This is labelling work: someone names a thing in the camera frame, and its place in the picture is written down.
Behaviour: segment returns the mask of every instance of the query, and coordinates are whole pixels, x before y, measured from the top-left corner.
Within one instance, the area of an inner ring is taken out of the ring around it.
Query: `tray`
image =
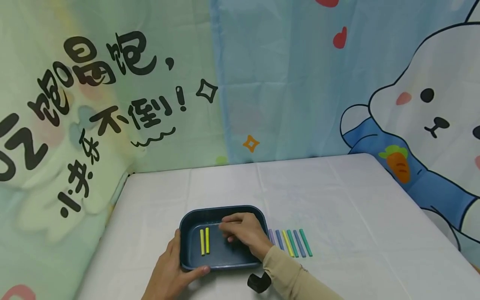
[[[218,224],[234,213],[253,213],[265,234],[267,223],[262,211],[251,205],[197,209],[187,213],[180,222],[180,264],[186,270],[208,265],[212,270],[257,268],[261,262],[240,241],[229,243]],[[210,228],[210,254],[202,256],[200,229]]]

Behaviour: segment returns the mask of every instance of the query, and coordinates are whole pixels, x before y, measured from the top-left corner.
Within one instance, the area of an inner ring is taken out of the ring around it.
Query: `white tablecloth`
[[[187,212],[240,204],[303,228],[313,257],[297,260],[346,300],[480,299],[477,272],[366,154],[130,176],[78,299],[140,299]],[[250,273],[212,273],[183,299],[279,299],[250,290]]]

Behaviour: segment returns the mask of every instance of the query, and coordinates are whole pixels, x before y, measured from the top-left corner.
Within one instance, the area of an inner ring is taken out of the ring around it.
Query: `exclamation mark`
[[[177,91],[177,100],[181,105],[180,110],[186,111],[187,108],[185,107],[185,96],[183,95],[183,88],[181,86],[177,86],[175,90]]]

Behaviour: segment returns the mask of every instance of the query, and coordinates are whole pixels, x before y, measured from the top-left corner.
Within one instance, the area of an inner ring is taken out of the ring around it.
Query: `bunny nose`
[[[435,119],[433,119],[433,122],[435,123],[435,126],[439,128],[447,129],[448,127],[450,127],[450,123],[444,118],[436,117]]]

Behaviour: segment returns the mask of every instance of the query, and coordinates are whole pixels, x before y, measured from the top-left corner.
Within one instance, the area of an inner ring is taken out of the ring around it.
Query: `green stick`
[[[312,257],[312,251],[310,250],[310,245],[307,242],[307,237],[305,237],[305,233],[303,232],[303,229],[300,229],[300,235],[301,239],[303,240],[303,243],[305,244],[305,248],[307,248],[308,256]]]
[[[287,230],[287,234],[288,239],[290,240],[290,244],[292,245],[293,253],[295,254],[295,257],[298,257],[299,253],[297,252],[297,247],[295,247],[295,241],[293,240],[292,232],[290,231],[290,229]]]

